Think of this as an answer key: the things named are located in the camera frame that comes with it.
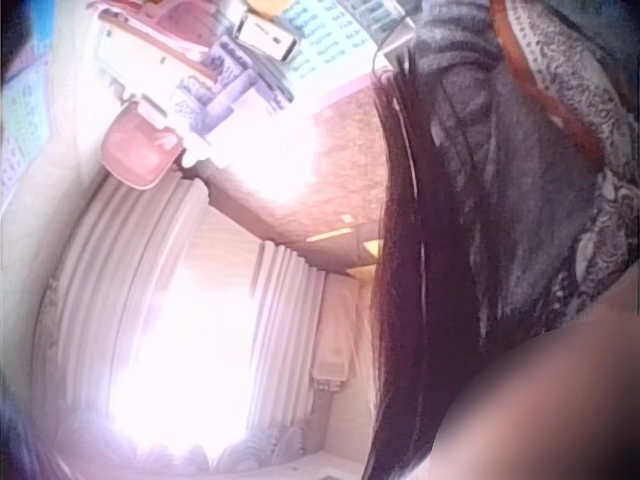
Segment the hair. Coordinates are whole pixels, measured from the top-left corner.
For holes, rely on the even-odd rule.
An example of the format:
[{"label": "hair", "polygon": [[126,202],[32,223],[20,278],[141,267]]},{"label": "hair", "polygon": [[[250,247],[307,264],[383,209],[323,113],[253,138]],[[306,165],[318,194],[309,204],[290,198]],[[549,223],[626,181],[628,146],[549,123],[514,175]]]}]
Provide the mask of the hair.
[{"label": "hair", "polygon": [[[439,78],[419,75],[411,52],[398,63],[375,86],[388,184],[373,296],[378,398],[369,480],[396,478],[422,461],[455,398],[491,352],[506,348],[482,347],[481,316],[496,317],[500,285],[480,175],[455,187],[431,133]],[[473,159],[465,164],[473,173]],[[472,250],[480,268],[472,268]]]}]

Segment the pink object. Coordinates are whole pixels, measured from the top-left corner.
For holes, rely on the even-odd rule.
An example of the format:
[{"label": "pink object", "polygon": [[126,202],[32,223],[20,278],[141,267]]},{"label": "pink object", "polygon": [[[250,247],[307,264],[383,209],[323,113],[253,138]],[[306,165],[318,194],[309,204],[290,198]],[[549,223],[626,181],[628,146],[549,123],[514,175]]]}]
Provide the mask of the pink object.
[{"label": "pink object", "polygon": [[102,140],[102,163],[122,182],[146,190],[158,183],[181,150],[182,139],[173,130],[158,130],[130,103]]}]

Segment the textured ceiling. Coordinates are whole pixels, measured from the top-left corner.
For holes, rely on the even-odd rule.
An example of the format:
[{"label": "textured ceiling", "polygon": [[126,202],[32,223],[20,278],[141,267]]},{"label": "textured ceiling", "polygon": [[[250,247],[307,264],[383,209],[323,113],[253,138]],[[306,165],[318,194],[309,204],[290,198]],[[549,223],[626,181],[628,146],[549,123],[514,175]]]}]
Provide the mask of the textured ceiling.
[{"label": "textured ceiling", "polygon": [[[371,90],[325,108],[310,119],[310,125],[315,136],[314,180],[291,201],[270,201],[232,170],[217,169],[212,162],[200,162],[196,175],[209,185],[211,204],[254,234],[292,246],[312,263],[331,270],[372,263],[375,259],[361,242],[377,238],[386,167]],[[354,233],[316,244],[305,242],[344,228],[344,214],[353,217],[350,226],[359,226]]]}]

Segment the orange fabric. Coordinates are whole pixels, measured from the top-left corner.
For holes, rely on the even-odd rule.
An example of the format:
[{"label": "orange fabric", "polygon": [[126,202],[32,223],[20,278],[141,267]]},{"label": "orange fabric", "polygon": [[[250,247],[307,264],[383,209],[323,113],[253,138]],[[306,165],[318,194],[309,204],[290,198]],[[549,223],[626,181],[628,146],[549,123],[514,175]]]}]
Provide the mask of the orange fabric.
[{"label": "orange fabric", "polygon": [[491,19],[496,36],[515,79],[527,93],[540,102],[549,115],[562,121],[563,130],[585,160],[594,167],[602,169],[604,167],[604,152],[600,139],[595,132],[571,113],[560,101],[538,86],[520,42],[509,22],[506,7],[507,1],[509,0],[491,0]]}]

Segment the curtain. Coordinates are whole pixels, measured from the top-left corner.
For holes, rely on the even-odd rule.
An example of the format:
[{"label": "curtain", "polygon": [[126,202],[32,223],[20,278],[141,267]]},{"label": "curtain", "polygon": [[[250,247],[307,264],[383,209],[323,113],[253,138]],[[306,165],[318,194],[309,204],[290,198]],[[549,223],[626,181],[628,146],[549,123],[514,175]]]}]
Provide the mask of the curtain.
[{"label": "curtain", "polygon": [[249,429],[293,425],[310,413],[309,371],[326,276],[271,242],[259,265]]},{"label": "curtain", "polygon": [[207,203],[171,172],[89,205],[36,325],[33,413],[61,450],[156,472],[304,455],[326,274]]},{"label": "curtain", "polygon": [[41,428],[78,409],[108,414],[111,380],[129,364],[208,202],[170,172],[153,189],[107,178],[49,282],[34,336],[33,413]]}]

